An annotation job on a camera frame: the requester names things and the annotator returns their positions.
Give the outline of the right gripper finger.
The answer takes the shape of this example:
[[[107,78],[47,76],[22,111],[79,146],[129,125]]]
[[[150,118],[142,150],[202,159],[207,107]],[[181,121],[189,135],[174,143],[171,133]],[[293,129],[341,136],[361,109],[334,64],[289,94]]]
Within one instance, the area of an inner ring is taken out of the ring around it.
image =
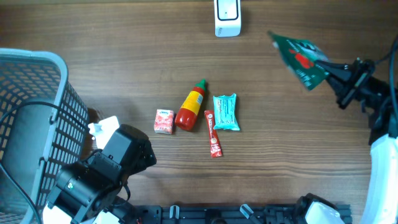
[[[333,77],[339,81],[347,82],[351,76],[351,65],[346,63],[331,63],[322,60],[316,60],[316,65],[321,66],[326,72],[328,72],[330,77]]]
[[[334,91],[338,100],[342,100],[347,96],[349,89],[348,82],[340,80],[336,77],[328,77],[326,81],[330,85],[331,89]]]

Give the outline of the small red white carton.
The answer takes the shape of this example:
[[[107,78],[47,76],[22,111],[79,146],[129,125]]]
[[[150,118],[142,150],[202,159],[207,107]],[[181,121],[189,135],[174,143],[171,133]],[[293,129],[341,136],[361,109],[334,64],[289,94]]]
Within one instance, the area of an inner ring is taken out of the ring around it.
[[[158,109],[155,115],[154,131],[160,134],[172,134],[174,128],[174,112]]]

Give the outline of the green 3M gloves packet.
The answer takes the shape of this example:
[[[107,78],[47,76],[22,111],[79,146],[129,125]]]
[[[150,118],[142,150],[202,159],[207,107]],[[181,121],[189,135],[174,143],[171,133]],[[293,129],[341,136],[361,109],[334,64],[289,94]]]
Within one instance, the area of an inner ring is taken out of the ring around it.
[[[287,68],[308,91],[313,90],[327,78],[329,73],[315,62],[317,60],[328,62],[329,59],[314,43],[309,40],[284,37],[271,31],[268,35]]]

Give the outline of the red chili sauce bottle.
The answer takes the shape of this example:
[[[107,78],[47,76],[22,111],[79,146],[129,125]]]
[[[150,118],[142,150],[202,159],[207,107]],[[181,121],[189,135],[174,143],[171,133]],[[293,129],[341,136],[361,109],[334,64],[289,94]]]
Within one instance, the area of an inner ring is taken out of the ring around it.
[[[175,117],[177,127],[186,131],[190,131],[194,127],[205,93],[206,80],[202,79],[195,84],[181,105]]]

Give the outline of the red coffee stick sachet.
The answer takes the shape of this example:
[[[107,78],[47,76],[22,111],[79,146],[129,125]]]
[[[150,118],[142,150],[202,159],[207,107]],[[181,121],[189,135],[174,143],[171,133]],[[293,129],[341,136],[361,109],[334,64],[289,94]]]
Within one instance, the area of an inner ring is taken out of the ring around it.
[[[218,134],[215,127],[215,116],[214,111],[212,110],[205,110],[204,115],[206,118],[206,123],[208,126],[208,134],[209,134],[209,143],[210,143],[210,152],[212,158],[222,157],[222,149],[220,145],[220,141],[218,139]]]

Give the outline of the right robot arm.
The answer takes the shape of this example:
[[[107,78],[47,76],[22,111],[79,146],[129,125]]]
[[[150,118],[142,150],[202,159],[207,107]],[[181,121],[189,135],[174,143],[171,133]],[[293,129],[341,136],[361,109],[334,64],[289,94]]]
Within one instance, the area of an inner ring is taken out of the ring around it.
[[[372,60],[352,64],[316,60],[315,66],[326,73],[336,102],[346,109],[353,101],[361,109],[371,108],[368,125],[371,175],[361,223],[397,223],[397,88],[394,82],[373,77]]]

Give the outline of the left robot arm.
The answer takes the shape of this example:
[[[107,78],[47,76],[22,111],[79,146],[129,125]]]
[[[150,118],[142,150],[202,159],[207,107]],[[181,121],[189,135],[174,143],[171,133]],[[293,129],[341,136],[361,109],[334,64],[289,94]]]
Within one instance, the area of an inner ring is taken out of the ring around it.
[[[42,213],[44,223],[125,223],[126,200],[118,199],[128,188],[130,176],[157,162],[149,137],[122,124],[104,148],[88,158],[64,165],[56,175]]]

